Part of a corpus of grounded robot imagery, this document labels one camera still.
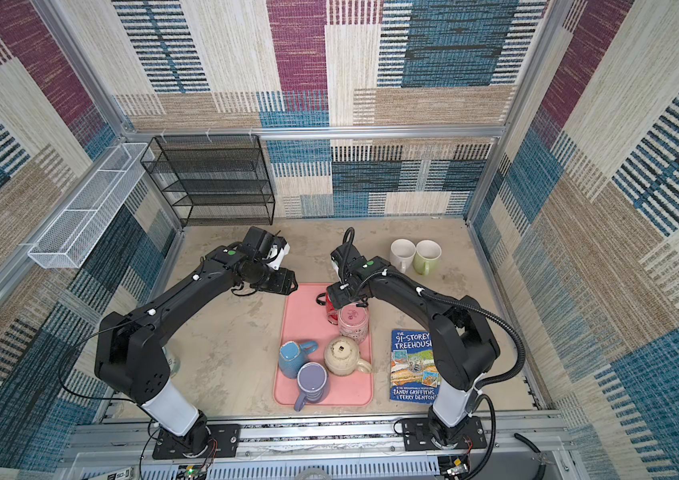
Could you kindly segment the red ceramic mug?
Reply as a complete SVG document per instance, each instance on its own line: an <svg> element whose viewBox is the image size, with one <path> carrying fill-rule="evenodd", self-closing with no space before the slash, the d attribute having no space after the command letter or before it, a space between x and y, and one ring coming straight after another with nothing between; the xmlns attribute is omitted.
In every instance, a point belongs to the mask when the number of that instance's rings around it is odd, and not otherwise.
<svg viewBox="0 0 679 480"><path fill-rule="evenodd" d="M337 325L338 324L338 311L336 308L333 306L330 298L328 297L328 293L322 292L321 294L318 294L315 298L315 302L322 306L325 310L325 317L329 323L332 325Z"/></svg>

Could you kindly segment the white ceramic mug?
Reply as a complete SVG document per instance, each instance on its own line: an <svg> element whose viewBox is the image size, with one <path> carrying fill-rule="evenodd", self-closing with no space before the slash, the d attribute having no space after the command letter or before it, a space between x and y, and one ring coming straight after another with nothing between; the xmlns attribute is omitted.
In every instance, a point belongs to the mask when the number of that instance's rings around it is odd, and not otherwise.
<svg viewBox="0 0 679 480"><path fill-rule="evenodd" d="M397 239L391 243L389 263L399 272L405 273L413 266L415 253L417 253L417 246L411 240Z"/></svg>

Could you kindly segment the light green ceramic mug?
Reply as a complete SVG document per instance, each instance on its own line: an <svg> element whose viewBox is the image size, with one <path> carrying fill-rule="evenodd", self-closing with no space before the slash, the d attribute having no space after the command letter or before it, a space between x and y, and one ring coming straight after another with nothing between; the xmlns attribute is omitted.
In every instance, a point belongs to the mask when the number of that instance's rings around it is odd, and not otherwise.
<svg viewBox="0 0 679 480"><path fill-rule="evenodd" d="M415 260L413 267L417 274L427 276L435 270L441 260L443 250L441 246L433 240L421 240L415 245Z"/></svg>

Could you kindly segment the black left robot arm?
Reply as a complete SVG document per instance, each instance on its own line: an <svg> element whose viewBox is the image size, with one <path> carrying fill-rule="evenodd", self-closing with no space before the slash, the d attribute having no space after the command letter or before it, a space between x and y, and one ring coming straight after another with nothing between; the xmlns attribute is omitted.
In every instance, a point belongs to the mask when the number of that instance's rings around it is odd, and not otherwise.
<svg viewBox="0 0 679 480"><path fill-rule="evenodd" d="M161 296L101 321L95 376L159 424L159 450L169 458L209 454L212 434L205 415L172 384L164 346L201 308L234 288L284 296L295 292L294 272L280 266L288 252L283 237L251 227L243 240L203 256L191 274Z"/></svg>

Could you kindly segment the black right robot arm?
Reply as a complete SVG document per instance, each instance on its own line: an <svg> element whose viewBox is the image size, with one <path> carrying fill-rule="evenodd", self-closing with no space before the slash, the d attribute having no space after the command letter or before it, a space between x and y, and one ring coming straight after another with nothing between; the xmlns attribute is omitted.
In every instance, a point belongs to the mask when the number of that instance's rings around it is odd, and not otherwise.
<svg viewBox="0 0 679 480"><path fill-rule="evenodd" d="M381 300L429 332L435 368L441 376L437 399L429 408L429 428L434 444L457 444L467 435L467 416L477 409L479 379L501 354L487 318L467 298L459 302L429 290L383 258L368 260L353 240L355 230L349 227L341 246L331 252L338 281L327 287L327 300L337 310Z"/></svg>

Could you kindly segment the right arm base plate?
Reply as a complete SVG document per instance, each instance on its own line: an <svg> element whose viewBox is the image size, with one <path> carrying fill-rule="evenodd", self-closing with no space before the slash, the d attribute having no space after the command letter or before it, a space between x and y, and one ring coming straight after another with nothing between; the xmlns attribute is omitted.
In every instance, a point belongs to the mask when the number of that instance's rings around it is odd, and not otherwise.
<svg viewBox="0 0 679 480"><path fill-rule="evenodd" d="M485 449L487 430L478 417L467 417L455 431L447 431L449 440L438 440L427 417L407 417L393 422L393 433L403 438L405 451Z"/></svg>

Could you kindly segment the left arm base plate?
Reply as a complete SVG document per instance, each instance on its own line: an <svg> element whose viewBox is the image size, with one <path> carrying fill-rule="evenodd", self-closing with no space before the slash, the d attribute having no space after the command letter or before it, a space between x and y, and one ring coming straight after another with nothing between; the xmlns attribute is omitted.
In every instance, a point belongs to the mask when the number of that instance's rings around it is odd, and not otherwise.
<svg viewBox="0 0 679 480"><path fill-rule="evenodd" d="M183 436L161 427L151 458L188 461L233 458L238 448L239 433L239 424L198 424Z"/></svg>

